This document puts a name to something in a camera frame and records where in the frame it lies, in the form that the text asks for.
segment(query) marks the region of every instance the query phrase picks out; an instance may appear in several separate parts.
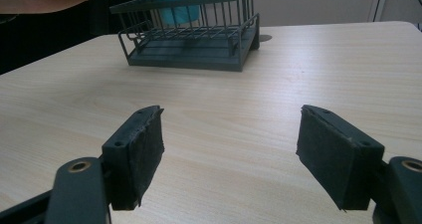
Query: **gray dish rack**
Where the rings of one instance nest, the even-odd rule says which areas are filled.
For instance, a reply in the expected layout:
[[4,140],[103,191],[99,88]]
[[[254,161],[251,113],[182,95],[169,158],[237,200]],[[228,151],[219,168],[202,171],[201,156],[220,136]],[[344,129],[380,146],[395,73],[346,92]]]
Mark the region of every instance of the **gray dish rack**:
[[[198,6],[196,20],[192,6]],[[171,11],[172,23],[163,20],[163,9]],[[187,23],[177,23],[180,9]],[[131,66],[241,72],[249,51],[260,47],[254,0],[133,0],[110,11],[119,15],[118,38]]]

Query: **wooden table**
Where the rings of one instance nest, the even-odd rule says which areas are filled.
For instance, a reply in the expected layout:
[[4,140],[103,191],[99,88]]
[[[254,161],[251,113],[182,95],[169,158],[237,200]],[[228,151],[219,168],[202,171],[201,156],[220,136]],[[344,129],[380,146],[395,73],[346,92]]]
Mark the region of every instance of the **wooden table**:
[[142,206],[113,223],[371,223],[338,211],[295,155],[301,107],[422,159],[422,35],[406,23],[262,28],[243,73],[130,67],[104,36],[0,77],[0,210],[161,105],[165,152]]

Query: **table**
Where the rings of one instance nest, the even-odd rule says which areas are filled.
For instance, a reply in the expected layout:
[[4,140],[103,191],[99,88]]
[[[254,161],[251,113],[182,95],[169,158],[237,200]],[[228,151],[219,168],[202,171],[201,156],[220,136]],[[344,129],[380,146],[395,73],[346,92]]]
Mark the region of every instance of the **table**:
[[265,27],[242,73],[130,67],[103,36],[0,77],[0,210],[52,188],[136,110],[165,108],[142,206],[113,223],[371,223],[336,209],[295,155],[301,107],[422,159],[422,35],[401,22]]

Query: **metal object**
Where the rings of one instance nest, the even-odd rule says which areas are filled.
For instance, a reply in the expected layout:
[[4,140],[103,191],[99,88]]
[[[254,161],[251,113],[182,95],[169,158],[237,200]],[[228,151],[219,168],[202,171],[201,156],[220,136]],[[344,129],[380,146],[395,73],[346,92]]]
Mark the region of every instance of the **metal object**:
[[[191,14],[195,6],[198,19]],[[133,0],[110,10],[120,16],[118,37],[131,66],[241,72],[249,50],[260,46],[254,0]],[[180,12],[187,23],[178,23]],[[133,43],[131,52],[123,37]]]
[[83,157],[59,168],[53,189],[0,213],[1,224],[111,223],[113,210],[140,205],[161,160],[159,106],[135,112],[103,145],[100,158]]
[[366,210],[374,223],[422,223],[422,162],[382,161],[384,146],[333,112],[303,106],[297,155],[338,209]]

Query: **wire basket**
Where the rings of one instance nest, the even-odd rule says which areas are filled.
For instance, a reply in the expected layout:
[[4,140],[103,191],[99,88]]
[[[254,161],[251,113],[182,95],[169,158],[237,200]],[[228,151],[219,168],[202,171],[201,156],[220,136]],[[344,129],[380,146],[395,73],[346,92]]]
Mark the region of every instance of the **wire basket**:
[[241,72],[248,52],[260,47],[254,0],[133,0],[110,10],[120,17],[118,38],[131,66]]

